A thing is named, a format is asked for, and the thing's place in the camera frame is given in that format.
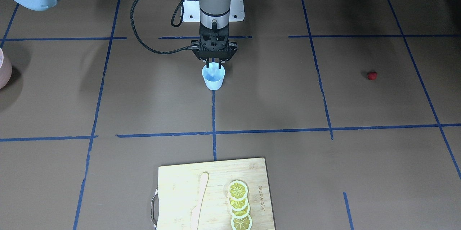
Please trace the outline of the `light blue plastic cup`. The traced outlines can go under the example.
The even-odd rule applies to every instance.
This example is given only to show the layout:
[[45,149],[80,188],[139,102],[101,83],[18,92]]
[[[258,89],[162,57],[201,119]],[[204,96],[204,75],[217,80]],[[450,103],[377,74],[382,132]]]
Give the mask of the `light blue plastic cup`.
[[224,77],[225,77],[225,68],[222,66],[221,69],[218,69],[218,63],[210,63],[209,69],[206,68],[206,65],[201,70],[201,75],[204,79],[206,87],[209,90],[216,91],[221,88]]

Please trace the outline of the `pink bowl of ice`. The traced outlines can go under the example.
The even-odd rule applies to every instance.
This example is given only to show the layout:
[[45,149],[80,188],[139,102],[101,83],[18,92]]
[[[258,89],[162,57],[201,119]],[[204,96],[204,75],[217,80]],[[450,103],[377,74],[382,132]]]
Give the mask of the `pink bowl of ice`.
[[4,88],[13,73],[13,66],[8,56],[5,55],[2,48],[0,48],[0,89]]

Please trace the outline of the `wooden cutting board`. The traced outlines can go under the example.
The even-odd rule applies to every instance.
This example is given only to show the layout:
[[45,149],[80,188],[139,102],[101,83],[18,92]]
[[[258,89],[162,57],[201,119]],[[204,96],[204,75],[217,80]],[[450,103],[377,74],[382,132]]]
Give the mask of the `wooden cutting board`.
[[247,184],[252,217],[251,230],[275,230],[266,161],[244,158],[194,164],[161,166],[153,199],[156,230],[232,230],[227,187],[241,180]]

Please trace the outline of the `lemon slice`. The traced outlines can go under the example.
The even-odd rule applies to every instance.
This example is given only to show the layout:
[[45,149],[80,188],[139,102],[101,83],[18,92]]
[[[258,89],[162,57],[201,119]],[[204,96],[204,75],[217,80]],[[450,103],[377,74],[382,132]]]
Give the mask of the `lemon slice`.
[[247,198],[249,193],[249,188],[244,181],[234,180],[229,183],[227,187],[228,196],[230,199],[240,202]]
[[250,215],[241,218],[233,216],[230,220],[230,226],[233,230],[250,230],[252,228],[252,217]]
[[229,211],[232,215],[232,217],[241,219],[244,217],[247,217],[251,211],[251,206],[248,204],[245,207],[242,208],[242,210],[236,210],[234,207],[230,207]]
[[248,197],[246,197],[246,198],[244,198],[242,200],[236,200],[236,199],[229,198],[228,199],[228,204],[229,204],[230,209],[232,209],[234,211],[242,211],[249,204]]

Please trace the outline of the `red strawberry on table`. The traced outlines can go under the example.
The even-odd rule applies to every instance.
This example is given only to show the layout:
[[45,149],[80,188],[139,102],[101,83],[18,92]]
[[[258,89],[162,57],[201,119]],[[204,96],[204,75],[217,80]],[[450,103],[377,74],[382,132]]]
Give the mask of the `red strawberry on table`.
[[371,81],[376,80],[377,76],[378,76],[378,73],[375,72],[375,71],[371,71],[371,72],[367,73],[367,79],[371,80]]

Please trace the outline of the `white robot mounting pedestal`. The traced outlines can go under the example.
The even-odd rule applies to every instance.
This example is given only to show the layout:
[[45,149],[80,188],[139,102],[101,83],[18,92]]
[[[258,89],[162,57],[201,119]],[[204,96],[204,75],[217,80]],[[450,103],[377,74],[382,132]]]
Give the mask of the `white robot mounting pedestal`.
[[241,22],[245,18],[243,0],[205,0],[204,5],[199,1],[185,1],[183,21],[199,22],[201,10],[209,14],[220,14],[228,11],[229,22]]

